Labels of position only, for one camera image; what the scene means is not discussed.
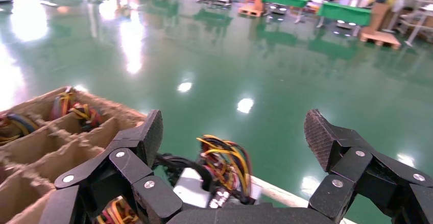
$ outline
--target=metal screw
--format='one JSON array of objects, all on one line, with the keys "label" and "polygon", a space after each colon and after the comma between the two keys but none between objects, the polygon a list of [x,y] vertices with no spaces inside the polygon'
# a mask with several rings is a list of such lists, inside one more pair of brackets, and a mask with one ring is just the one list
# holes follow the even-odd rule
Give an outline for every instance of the metal screw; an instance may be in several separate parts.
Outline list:
[{"label": "metal screw", "polygon": [[414,178],[421,182],[425,181],[425,178],[420,174],[414,174]]},{"label": "metal screw", "polygon": [[364,157],[365,153],[363,151],[356,151],[356,155]]},{"label": "metal screw", "polygon": [[147,181],[145,183],[145,188],[152,188],[153,186],[155,186],[155,182],[154,181]]},{"label": "metal screw", "polygon": [[74,175],[67,175],[63,178],[63,182],[70,182],[74,179]]},{"label": "metal screw", "polygon": [[336,187],[343,187],[343,182],[340,180],[332,180],[332,184]]}]

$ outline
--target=yellow wire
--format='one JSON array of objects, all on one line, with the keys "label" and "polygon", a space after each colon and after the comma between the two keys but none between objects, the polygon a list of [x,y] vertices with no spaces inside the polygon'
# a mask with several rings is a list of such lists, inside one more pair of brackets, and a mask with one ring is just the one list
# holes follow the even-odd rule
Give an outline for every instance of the yellow wire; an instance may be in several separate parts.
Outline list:
[{"label": "yellow wire", "polygon": [[113,219],[114,224],[119,224],[117,221],[116,216],[111,212],[110,208],[107,209],[108,214],[110,215],[111,219]]},{"label": "yellow wire", "polygon": [[111,208],[113,209],[114,215],[116,216],[117,220],[119,221],[120,224],[124,224],[121,215],[119,215],[119,211],[117,210],[117,206],[116,206],[117,201],[113,201],[111,203]]},{"label": "yellow wire", "polygon": [[[244,168],[244,175],[243,175],[243,179],[241,180],[241,183],[243,183],[245,194],[248,194],[249,191],[250,191],[250,183],[249,183],[249,181],[247,179],[247,176],[248,176],[248,167],[247,167],[247,164],[245,162],[245,159],[240,154],[240,152],[235,147],[232,146],[235,143],[231,142],[231,141],[221,140],[218,137],[213,136],[213,135],[204,135],[204,137],[213,138],[213,139],[222,141],[223,143],[225,143],[226,145],[228,145],[234,151],[234,153],[232,153],[230,151],[224,150],[223,152],[220,152],[220,153],[229,153],[230,152],[229,154],[232,154],[232,155],[236,156],[240,160],[240,162],[242,164],[242,167]],[[211,144],[208,141],[203,140],[202,138],[197,138],[197,140],[199,140],[200,142],[206,143],[211,148],[221,148],[219,146],[215,146],[215,145]],[[229,158],[229,159],[230,159],[231,163],[233,164],[233,166],[235,166],[235,163],[234,163],[233,159],[232,158]],[[237,166],[235,166],[235,168],[236,168],[237,172],[239,173],[239,176],[242,176],[242,173],[239,170],[239,168]]]},{"label": "yellow wire", "polygon": [[25,120],[29,125],[31,125],[34,129],[39,128],[39,126],[35,123],[33,123],[33,121],[31,121],[30,119],[26,118],[26,117],[21,117],[23,120]]},{"label": "yellow wire", "polygon": [[18,128],[20,128],[21,131],[22,131],[22,133],[23,133],[25,136],[29,134],[29,131],[28,131],[28,130],[26,129],[26,127],[23,126],[22,124],[20,124],[20,123],[14,121],[14,120],[12,120],[11,122],[12,122],[14,125],[16,125]]},{"label": "yellow wire", "polygon": [[[213,153],[213,152],[216,152],[216,153],[226,153],[226,154],[231,154],[231,155],[236,155],[237,153],[235,153],[235,152],[231,152],[231,151],[227,151],[227,150],[220,150],[220,149],[211,149],[211,150],[208,150],[208,151],[206,151],[206,152],[204,152],[204,154],[210,154],[210,153]],[[242,176],[242,173],[241,173],[241,171],[239,170],[239,167],[236,165],[236,163],[233,161],[233,159],[231,158],[231,157],[229,157],[229,159],[230,159],[230,161],[231,161],[231,163],[232,163],[232,165],[233,165],[233,167],[236,169],[236,171],[238,172],[238,174],[240,175],[240,176]],[[245,194],[248,194],[248,190],[247,190],[247,185],[246,185],[246,177],[244,176],[243,178],[241,178],[241,177],[239,177],[239,179],[240,179],[240,183],[242,184],[242,187],[243,187],[243,189],[244,189],[244,193]]]},{"label": "yellow wire", "polygon": [[100,215],[97,217],[97,219],[98,219],[99,224],[105,224],[105,221],[102,220],[102,217]]}]

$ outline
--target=table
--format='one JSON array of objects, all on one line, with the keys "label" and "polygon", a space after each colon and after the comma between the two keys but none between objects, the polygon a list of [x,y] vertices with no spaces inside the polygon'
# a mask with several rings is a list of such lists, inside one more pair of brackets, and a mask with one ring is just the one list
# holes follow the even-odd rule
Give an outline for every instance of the table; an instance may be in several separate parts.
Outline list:
[{"label": "table", "polygon": [[285,6],[293,6],[298,7],[301,10],[298,12],[298,17],[295,20],[295,23],[298,23],[301,20],[302,11],[304,7],[310,0],[262,0],[264,3],[274,3]]},{"label": "table", "polygon": [[334,20],[343,20],[358,25],[352,34],[353,36],[356,36],[359,31],[359,26],[368,26],[370,24],[371,10],[324,2],[318,10],[317,15],[320,16],[317,28],[320,28],[323,25],[325,17]]}]

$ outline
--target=cardboard divider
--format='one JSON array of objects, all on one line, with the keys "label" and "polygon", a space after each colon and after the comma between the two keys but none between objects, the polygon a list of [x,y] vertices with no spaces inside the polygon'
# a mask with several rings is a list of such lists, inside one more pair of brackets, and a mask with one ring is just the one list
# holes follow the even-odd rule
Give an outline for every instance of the cardboard divider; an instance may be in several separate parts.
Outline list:
[{"label": "cardboard divider", "polygon": [[79,140],[74,140],[59,150],[45,155],[37,162],[29,165],[28,168],[53,183],[61,174],[96,157],[103,151],[103,148],[82,144]]},{"label": "cardboard divider", "polygon": [[80,134],[82,132],[79,120],[72,113],[54,120],[52,125],[55,125],[60,130],[66,130],[71,134]]},{"label": "cardboard divider", "polygon": [[15,215],[6,224],[32,224],[32,223],[36,224],[36,223],[39,223],[39,220],[42,216],[45,205],[48,202],[48,199],[50,198],[50,194],[53,191],[48,192],[42,198],[38,199],[38,201],[36,201],[34,204],[28,206],[24,211]]},{"label": "cardboard divider", "polygon": [[1,185],[9,176],[23,169],[23,165],[8,164],[3,159],[3,156],[0,157],[2,158],[0,159],[0,185]]},{"label": "cardboard divider", "polygon": [[32,171],[17,171],[0,185],[0,223],[8,222],[54,189],[53,184]]},{"label": "cardboard divider", "polygon": [[27,102],[16,105],[5,112],[13,112],[18,114],[26,114],[26,112],[37,112],[42,116],[43,120],[48,121],[50,119],[50,114],[51,114],[51,109],[53,107],[54,99],[58,94],[65,91],[65,89],[66,89],[65,87],[62,87],[53,90],[42,96],[38,96]]},{"label": "cardboard divider", "polygon": [[44,155],[57,151],[65,144],[63,139],[50,135],[48,127],[43,127],[28,136],[6,144],[1,149],[9,162],[31,164]]},{"label": "cardboard divider", "polygon": [[115,103],[87,92],[77,91],[77,98],[83,103],[99,108],[103,116],[116,117],[119,121],[119,130],[125,130],[143,123],[146,115],[130,109],[125,105]]},{"label": "cardboard divider", "polygon": [[106,148],[119,132],[116,118],[111,118],[103,123],[99,128],[93,129],[88,133],[81,133],[80,140],[91,146]]}]

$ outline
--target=electrical cable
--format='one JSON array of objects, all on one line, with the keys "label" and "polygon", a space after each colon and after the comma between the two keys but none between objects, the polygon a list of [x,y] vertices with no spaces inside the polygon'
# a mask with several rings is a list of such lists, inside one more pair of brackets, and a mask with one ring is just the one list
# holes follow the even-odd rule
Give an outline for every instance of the electrical cable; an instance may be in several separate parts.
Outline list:
[{"label": "electrical cable", "polygon": [[[197,138],[197,140],[202,143],[201,156],[210,168],[214,168],[215,161],[217,161],[231,169],[230,172],[224,173],[228,177],[218,177],[221,184],[227,190],[233,188],[231,193],[234,195],[239,194],[241,202],[248,202],[251,193],[252,168],[246,151],[232,141],[222,140],[212,135],[204,135],[202,138]],[[216,170],[216,174],[222,175],[222,171]],[[239,192],[236,191],[236,179],[240,182]]]},{"label": "electrical cable", "polygon": [[169,182],[172,186],[176,185],[185,168],[192,168],[201,176],[203,180],[202,188],[206,191],[210,188],[212,175],[203,165],[199,165],[189,159],[173,156],[171,154],[157,154],[152,170],[160,165],[164,166],[164,172],[168,176]]},{"label": "electrical cable", "polygon": [[89,106],[89,104],[75,103],[69,112],[73,113],[75,118],[80,121],[81,128],[84,132],[89,132],[102,124],[102,118],[99,112]]},{"label": "electrical cable", "polygon": [[83,132],[89,132],[99,127],[102,124],[99,111],[89,104],[79,103],[75,92],[72,87],[68,86],[54,99],[51,120],[73,113],[75,118],[79,120]]},{"label": "electrical cable", "polygon": [[60,93],[55,99],[53,108],[51,109],[50,119],[58,119],[66,114],[76,103],[75,90],[68,86],[66,90]]},{"label": "electrical cable", "polygon": [[26,136],[38,128],[37,124],[22,115],[16,113],[0,115],[0,145]]}]

